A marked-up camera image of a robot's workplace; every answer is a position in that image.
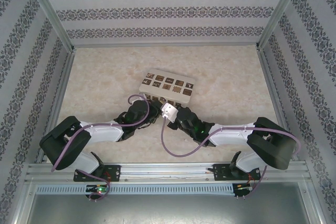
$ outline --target beige stone surface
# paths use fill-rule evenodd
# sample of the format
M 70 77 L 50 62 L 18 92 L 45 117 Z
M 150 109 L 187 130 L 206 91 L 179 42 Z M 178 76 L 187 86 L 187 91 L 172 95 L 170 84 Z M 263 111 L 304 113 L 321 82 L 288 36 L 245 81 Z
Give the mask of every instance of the beige stone surface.
M 254 122 L 276 116 L 254 46 L 80 48 L 76 52 L 59 122 L 70 115 L 80 121 L 106 122 L 129 107 L 128 96 L 151 68 L 196 79 L 189 107 L 206 122 L 223 125 Z M 86 147 L 104 162 L 220 162 L 230 161 L 248 147 L 201 148 L 176 158 L 161 145 L 162 118 L 120 143 Z M 168 148 L 184 154 L 197 144 L 182 131 L 165 128 Z

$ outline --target brown square tile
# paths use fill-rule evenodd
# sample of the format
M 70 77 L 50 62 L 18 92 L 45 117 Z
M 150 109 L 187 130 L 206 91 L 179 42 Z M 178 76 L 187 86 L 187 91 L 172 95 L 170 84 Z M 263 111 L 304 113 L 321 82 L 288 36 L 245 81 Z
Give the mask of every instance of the brown square tile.
M 183 86 L 184 81 L 176 80 L 175 85 Z
M 156 79 L 157 81 L 163 81 L 164 76 L 156 76 L 155 79 Z
M 149 79 L 143 79 L 142 84 L 149 85 L 149 84 L 151 84 L 151 82 L 152 82 L 152 80 L 149 80 Z
M 186 88 L 189 88 L 189 89 L 192 89 L 192 88 L 194 87 L 194 85 L 191 84 L 191 83 L 187 83 L 187 84 L 185 85 L 185 87 L 186 87 Z
M 181 90 L 182 90 L 182 88 L 180 88 L 180 87 L 177 87 L 177 86 L 173 87 L 173 91 L 176 92 L 176 93 L 181 93 Z
M 148 73 L 148 74 L 146 75 L 146 77 L 147 77 L 147 78 L 150 78 L 150 79 L 153 79 L 154 75 L 155 75 L 155 74 L 153 74 L 153 73 Z
M 169 89 L 170 89 L 170 87 L 171 87 L 171 85 L 164 84 L 162 88 L 163 88 L 163 89 L 167 89 L 167 90 L 169 90 Z
M 184 89 L 183 94 L 191 96 L 192 91 L 190 89 Z
M 172 79 L 172 78 L 166 78 L 166 80 L 164 81 L 164 82 L 167 82 L 167 83 L 169 83 L 169 84 L 173 84 L 173 82 L 174 82 L 174 79 Z
M 152 86 L 159 88 L 160 85 L 161 85 L 160 82 L 154 81 Z

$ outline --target gray metal panel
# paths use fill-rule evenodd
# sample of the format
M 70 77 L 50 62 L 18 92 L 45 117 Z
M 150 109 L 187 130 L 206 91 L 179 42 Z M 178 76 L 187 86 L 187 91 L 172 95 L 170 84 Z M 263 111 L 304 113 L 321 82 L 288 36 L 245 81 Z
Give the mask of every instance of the gray metal panel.
M 251 198 L 199 195 L 36 195 L 28 223 L 309 223 L 297 183 L 262 184 Z

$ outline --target purple cable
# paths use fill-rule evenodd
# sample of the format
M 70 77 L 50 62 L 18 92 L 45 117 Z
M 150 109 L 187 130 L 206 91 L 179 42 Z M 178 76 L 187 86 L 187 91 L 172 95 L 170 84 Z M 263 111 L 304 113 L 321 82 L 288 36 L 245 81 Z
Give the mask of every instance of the purple cable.
M 83 170 L 78 170 L 78 171 L 81 172 L 81 173 L 83 173 L 83 174 L 85 174 L 86 176 L 89 176 L 89 177 L 91 177 L 91 178 L 95 178 L 95 179 L 97 179 L 97 180 L 100 180 L 100 181 L 103 181 L 103 182 L 106 183 L 106 185 L 107 185 L 107 190 L 106 190 L 106 192 L 105 192 L 103 195 L 101 195 L 100 193 L 92 193 L 92 194 L 89 195 L 89 200 L 90 200 L 90 201 L 95 201 L 95 202 L 97 202 L 98 200 L 102 200 L 102 199 L 104 199 L 105 196 L 109 193 L 109 191 L 110 191 L 110 189 L 111 189 L 110 182 L 108 182 L 107 180 L 105 180 L 105 179 L 103 179 L 103 178 L 99 178 L 99 177 L 93 176 L 93 175 L 91 175 L 91 174 L 89 174 L 89 173 L 87 173 L 87 172 L 84 172 Z M 99 195 L 100 197 L 99 197 L 98 199 L 91 199 L 92 195 Z
M 144 101 L 146 101 L 147 103 L 147 113 L 145 115 L 145 117 L 143 119 L 141 119 L 140 121 L 136 122 L 136 123 L 131 123 L 131 124 L 111 124 L 111 123 L 92 123 L 92 124 L 88 124 L 82 128 L 80 128 L 78 131 L 75 132 L 75 134 L 70 138 L 70 140 L 67 142 L 66 146 L 64 147 L 63 151 L 61 152 L 61 154 L 59 155 L 58 159 L 56 160 L 55 164 L 53 165 L 52 169 L 51 169 L 51 172 L 53 172 L 57 166 L 59 165 L 59 163 L 61 162 L 62 158 L 64 157 L 65 153 L 67 152 L 69 146 L 71 145 L 71 143 L 73 142 L 73 140 L 75 139 L 75 137 L 80 133 L 82 132 L 83 130 L 87 129 L 87 128 L 90 128 L 90 127 L 95 127 L 95 126 L 120 126 L 120 127 L 132 127 L 132 126 L 136 126 L 140 123 L 142 123 L 146 118 L 147 116 L 149 115 L 149 103 L 147 101 L 147 99 L 145 97 L 143 97 L 142 95 L 139 95 L 139 94 L 133 94 L 131 95 L 130 97 L 128 97 L 128 103 L 131 104 L 130 102 L 130 99 L 132 97 L 141 97 Z
M 174 154 L 172 153 L 171 151 L 169 151 L 167 149 L 167 147 L 165 146 L 164 144 L 164 141 L 163 141 L 163 131 L 164 131 L 164 127 L 165 127 L 165 123 L 166 123 L 166 118 L 163 118 L 163 125 L 162 125 L 162 130 L 161 130 L 161 143 L 162 143 L 162 146 L 163 148 L 165 149 L 166 152 L 168 152 L 170 155 L 174 156 L 174 157 L 187 157 L 187 156 L 190 156 L 192 154 L 194 154 L 195 152 L 197 152 L 204 144 L 205 142 L 210 138 L 212 137 L 213 135 L 215 135 L 217 132 L 220 132 L 220 131 L 224 131 L 224 130 L 244 130 L 244 131 L 265 131 L 265 132 L 274 132 L 274 133 L 279 133 L 279 134 L 282 134 L 282 135 L 285 135 L 285 136 L 288 136 L 290 138 L 292 138 L 298 145 L 296 151 L 293 153 L 293 156 L 295 156 L 296 154 L 299 153 L 299 151 L 301 150 L 301 143 L 300 141 L 292 134 L 288 133 L 288 132 L 285 132 L 285 131 L 280 131 L 280 130 L 274 130 L 274 129 L 266 129 L 266 128 L 258 128 L 258 127 L 222 127 L 222 128 L 219 128 L 218 130 L 215 130 L 214 132 L 212 132 L 205 140 L 203 140 L 203 142 L 196 148 L 194 149 L 193 151 L 187 153 L 187 154 L 183 154 L 183 155 L 177 155 L 177 154 Z M 253 187 L 252 191 L 246 196 L 246 197 L 249 197 L 252 192 L 254 192 L 260 182 L 262 181 L 265 173 L 266 173 L 266 169 L 267 169 L 267 165 L 265 166 L 265 169 L 263 171 L 263 174 L 261 175 L 258 183 Z

